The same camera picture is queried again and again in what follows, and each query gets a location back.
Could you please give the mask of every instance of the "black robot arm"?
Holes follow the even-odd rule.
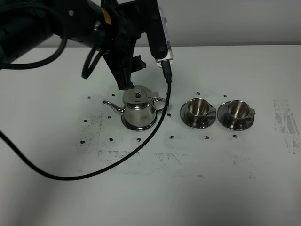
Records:
[[[0,7],[12,2],[38,3],[58,13],[67,38],[90,47],[91,56],[99,51],[91,67],[95,67],[103,56],[121,90],[133,88],[131,73],[146,67],[140,56],[133,56],[136,41],[142,33],[147,34],[155,59],[165,58],[170,49],[157,0],[124,4],[103,0],[101,6],[90,0],[0,0]],[[0,65],[13,62],[53,33],[61,36],[60,25],[50,14],[37,9],[0,14]],[[85,79],[93,70],[89,68],[91,58],[85,63],[82,74]]]

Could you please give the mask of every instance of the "stainless steel teapot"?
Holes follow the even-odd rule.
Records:
[[[118,107],[106,100],[103,104],[109,105],[114,112],[121,115],[121,120],[128,129],[143,131],[152,127],[157,114],[163,112],[163,108],[156,110],[155,102],[166,102],[166,99],[158,96],[157,92],[153,93],[145,86],[135,86],[124,92],[124,107]]]

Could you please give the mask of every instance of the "white wall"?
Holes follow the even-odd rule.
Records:
[[[158,0],[158,3],[168,19],[173,46],[301,44],[301,0]],[[53,37],[43,45],[56,46],[59,41]],[[147,43],[143,36],[138,45]],[[81,46],[71,41],[69,45]]]

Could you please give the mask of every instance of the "white table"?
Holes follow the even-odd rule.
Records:
[[[54,50],[36,48],[19,62]],[[301,224],[301,46],[173,51],[171,117],[136,156],[111,171],[82,181],[53,181],[33,172],[0,141],[0,225]],[[88,52],[68,48],[45,67],[0,72],[0,129],[52,174],[99,170],[151,132],[127,130],[102,104],[122,105],[123,94],[104,60],[88,80],[81,78]],[[149,49],[135,53],[147,68],[132,75],[133,83],[165,97],[167,85]],[[179,111],[195,97],[216,108],[244,100],[256,110],[255,123],[241,132],[218,120],[204,130],[190,129]]]

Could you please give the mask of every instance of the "black cable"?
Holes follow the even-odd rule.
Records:
[[[81,73],[81,77],[84,78],[84,79],[87,79],[91,73],[93,72],[93,70],[95,69],[98,61],[100,60],[100,58],[103,56],[103,51],[100,51],[95,59],[93,60],[91,66],[90,66],[90,63],[91,63],[91,60],[94,56],[94,53],[97,51],[98,47],[97,46],[94,46],[93,49],[91,49],[89,55],[87,56],[86,58],[86,61],[84,63],[84,67],[83,67],[83,71]]]
[[[29,161],[22,154],[22,152],[1,131],[0,131],[0,137],[4,140],[5,143],[7,143],[7,145],[11,149],[13,149],[13,151],[25,162],[26,165],[28,165],[34,171],[36,171],[37,173],[39,173],[39,174],[41,174],[41,175],[43,175],[47,178],[50,178],[50,179],[53,179],[53,180],[72,181],[72,180],[82,180],[82,179],[90,178],[90,177],[96,176],[98,174],[104,173],[104,172],[118,166],[119,164],[123,163],[125,160],[129,159],[134,154],[136,154],[138,151],[140,151],[154,137],[154,135],[158,131],[159,127],[161,126],[161,124],[164,120],[164,117],[166,115],[166,112],[167,112],[167,108],[168,108],[168,105],[169,105],[170,94],[171,94],[171,76],[172,76],[172,74],[171,74],[169,61],[167,61],[167,63],[163,64],[163,72],[164,72],[164,76],[168,76],[170,78],[168,78],[168,83],[167,83],[168,89],[167,89],[166,103],[165,103],[165,106],[164,106],[164,109],[163,109],[162,116],[161,116],[157,126],[155,127],[155,129],[152,131],[150,136],[139,147],[137,147],[135,150],[133,150],[130,154],[128,154],[124,158],[120,159],[119,161],[115,162],[114,164],[112,164],[108,167],[105,167],[101,170],[98,170],[96,172],[85,174],[85,175],[82,175],[82,176],[76,176],[76,177],[60,177],[60,176],[55,176],[55,175],[49,174],[49,173],[41,170],[37,166],[35,166],[31,161]]]
[[[65,49],[66,45],[67,45],[67,31],[66,28],[64,26],[64,21],[61,18],[61,16],[55,12],[52,8],[49,8],[47,6],[41,5],[41,4],[37,4],[37,3],[16,3],[16,4],[11,4],[8,6],[4,6],[0,8],[0,14],[3,13],[7,13],[10,11],[14,11],[17,9],[25,9],[25,8],[31,8],[31,9],[40,9],[40,10],[44,10],[46,12],[48,12],[49,14],[51,14],[56,20],[58,20],[60,26],[61,26],[61,38],[62,38],[62,42],[60,44],[60,46],[58,47],[58,49],[56,50],[56,52],[51,55],[50,57],[35,62],[35,63],[29,63],[29,64],[5,64],[5,63],[1,63],[0,64],[0,68],[1,69],[11,69],[11,70],[24,70],[24,69],[32,69],[32,68],[37,68],[37,67],[42,67],[45,66],[51,62],[53,62],[54,60],[56,60],[63,52],[63,50]]]

